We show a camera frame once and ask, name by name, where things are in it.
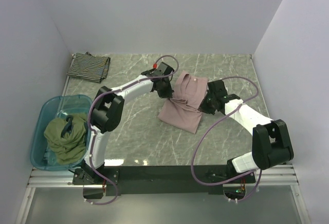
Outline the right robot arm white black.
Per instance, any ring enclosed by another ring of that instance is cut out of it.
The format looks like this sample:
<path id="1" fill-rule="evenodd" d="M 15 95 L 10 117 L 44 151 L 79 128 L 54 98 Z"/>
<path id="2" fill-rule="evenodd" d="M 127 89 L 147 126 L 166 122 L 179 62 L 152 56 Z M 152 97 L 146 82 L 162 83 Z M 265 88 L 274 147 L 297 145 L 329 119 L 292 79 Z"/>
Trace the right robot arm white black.
<path id="1" fill-rule="evenodd" d="M 251 151 L 227 161 L 226 178 L 238 182 L 244 173 L 266 170 L 294 158 L 294 150 L 286 123 L 255 111 L 236 94 L 228 94 L 224 81 L 208 83 L 199 110 L 205 114 L 221 112 L 240 124 L 252 135 Z"/>

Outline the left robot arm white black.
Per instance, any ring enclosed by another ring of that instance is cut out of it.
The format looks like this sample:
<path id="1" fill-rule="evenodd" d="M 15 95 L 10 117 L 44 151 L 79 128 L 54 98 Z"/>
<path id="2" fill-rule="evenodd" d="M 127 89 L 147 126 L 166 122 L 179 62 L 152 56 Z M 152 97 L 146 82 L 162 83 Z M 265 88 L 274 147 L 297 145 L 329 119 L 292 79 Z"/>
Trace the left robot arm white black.
<path id="1" fill-rule="evenodd" d="M 171 98 L 170 77 L 175 70 L 162 62 L 153 69 L 142 72 L 134 80 L 115 88 L 101 87 L 88 115 L 91 131 L 89 147 L 81 168 L 84 177 L 92 184 L 101 181 L 105 163 L 105 149 L 110 132 L 120 124 L 124 106 L 137 97 L 156 91 L 160 98 Z"/>

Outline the pink tank top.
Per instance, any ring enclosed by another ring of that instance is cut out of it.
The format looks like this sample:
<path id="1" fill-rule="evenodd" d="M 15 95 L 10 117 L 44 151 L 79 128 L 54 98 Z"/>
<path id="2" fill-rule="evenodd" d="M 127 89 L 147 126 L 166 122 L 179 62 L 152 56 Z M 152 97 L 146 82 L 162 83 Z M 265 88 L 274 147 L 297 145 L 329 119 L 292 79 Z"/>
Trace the pink tank top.
<path id="1" fill-rule="evenodd" d="M 195 134 L 202 118 L 199 107 L 206 96 L 208 79 L 183 71 L 158 115 L 162 122 Z"/>

